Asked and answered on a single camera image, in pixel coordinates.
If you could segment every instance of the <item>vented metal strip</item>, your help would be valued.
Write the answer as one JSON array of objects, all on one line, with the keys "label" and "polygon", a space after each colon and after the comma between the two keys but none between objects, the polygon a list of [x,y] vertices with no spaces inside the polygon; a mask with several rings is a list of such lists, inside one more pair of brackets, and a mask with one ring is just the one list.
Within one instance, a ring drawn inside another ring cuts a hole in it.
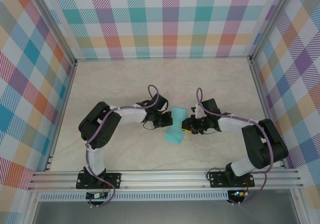
[{"label": "vented metal strip", "polygon": [[[227,200],[228,191],[117,191],[112,201],[209,201]],[[40,202],[87,202],[85,192],[43,192]]]}]

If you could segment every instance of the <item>marble tabletop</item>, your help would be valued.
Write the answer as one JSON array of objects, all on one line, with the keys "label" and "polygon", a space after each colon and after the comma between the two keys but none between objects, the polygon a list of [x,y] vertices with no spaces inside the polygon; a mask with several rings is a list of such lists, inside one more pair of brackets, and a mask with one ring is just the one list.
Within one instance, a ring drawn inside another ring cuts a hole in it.
[{"label": "marble tabletop", "polygon": [[[100,101],[128,106],[148,100],[157,86],[171,107],[190,115],[201,87],[221,112],[261,120],[264,113],[246,58],[128,59],[80,62],[76,70],[50,171],[78,171],[85,146],[78,126]],[[105,147],[107,170],[159,170],[225,167],[246,154],[241,136],[219,132],[185,134],[180,144],[165,141],[166,128],[146,130],[140,123],[119,125]]]}]

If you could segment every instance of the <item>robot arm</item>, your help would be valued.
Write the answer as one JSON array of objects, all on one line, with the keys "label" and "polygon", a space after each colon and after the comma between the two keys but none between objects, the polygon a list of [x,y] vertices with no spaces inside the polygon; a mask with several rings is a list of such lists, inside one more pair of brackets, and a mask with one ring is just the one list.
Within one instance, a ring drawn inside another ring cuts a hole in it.
[{"label": "robot arm", "polygon": [[[201,102],[203,107],[216,114],[221,114],[214,99]],[[225,176],[232,186],[236,181],[242,180],[245,175],[255,169],[262,169],[270,165],[270,152],[261,131],[253,124],[230,117],[220,117],[211,114],[197,118],[197,107],[191,108],[195,114],[182,122],[181,129],[191,134],[204,134],[208,129],[218,132],[230,132],[243,136],[247,155],[243,158],[229,163],[225,167]],[[280,161],[288,156],[288,149],[284,144],[274,123],[270,119],[257,121],[263,127],[271,143],[274,162]]]},{"label": "robot arm", "polygon": [[[158,102],[152,108],[136,109],[136,107],[144,107],[153,104],[156,100],[156,95],[151,100],[146,100],[132,105],[135,108],[118,109],[112,112],[103,124],[99,134],[90,143],[88,150],[89,165],[97,176],[106,171],[104,164],[105,146],[110,141],[115,129],[118,125],[126,123],[145,123],[153,122],[154,128],[171,126],[173,123],[171,112],[164,112],[168,108],[168,101],[159,96]],[[81,138],[84,141],[89,140],[95,131],[98,129],[101,120],[105,117],[108,111],[116,108],[109,106],[105,102],[99,102],[90,113],[83,119],[79,125]]]}]

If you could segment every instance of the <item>gray floor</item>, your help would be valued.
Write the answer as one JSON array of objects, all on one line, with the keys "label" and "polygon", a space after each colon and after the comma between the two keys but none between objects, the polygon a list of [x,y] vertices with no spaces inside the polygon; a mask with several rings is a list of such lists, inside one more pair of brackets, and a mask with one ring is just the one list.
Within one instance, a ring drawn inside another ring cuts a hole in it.
[{"label": "gray floor", "polygon": [[33,224],[297,224],[289,190],[265,190],[241,206],[226,201],[40,202]]},{"label": "gray floor", "polygon": [[[133,59],[80,62],[72,85],[50,171],[78,171],[85,146],[78,125],[100,101],[129,106],[149,99],[154,84],[171,107],[188,115],[203,99],[214,98],[222,112],[261,120],[264,113],[246,58]],[[246,154],[243,137],[219,132],[186,134],[181,144],[165,141],[166,128],[146,130],[140,123],[119,125],[106,145],[107,170],[163,170],[225,167]]]}]

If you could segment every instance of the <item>blue sponge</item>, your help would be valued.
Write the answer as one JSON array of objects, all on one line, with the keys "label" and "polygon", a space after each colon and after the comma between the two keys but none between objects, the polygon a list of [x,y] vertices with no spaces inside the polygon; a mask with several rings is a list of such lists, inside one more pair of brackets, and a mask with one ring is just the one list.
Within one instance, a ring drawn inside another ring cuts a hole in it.
[{"label": "blue sponge", "polygon": [[185,132],[181,130],[181,123],[187,118],[187,110],[178,107],[172,107],[171,116],[173,125],[169,126],[165,132],[164,140],[170,143],[181,143]]}]

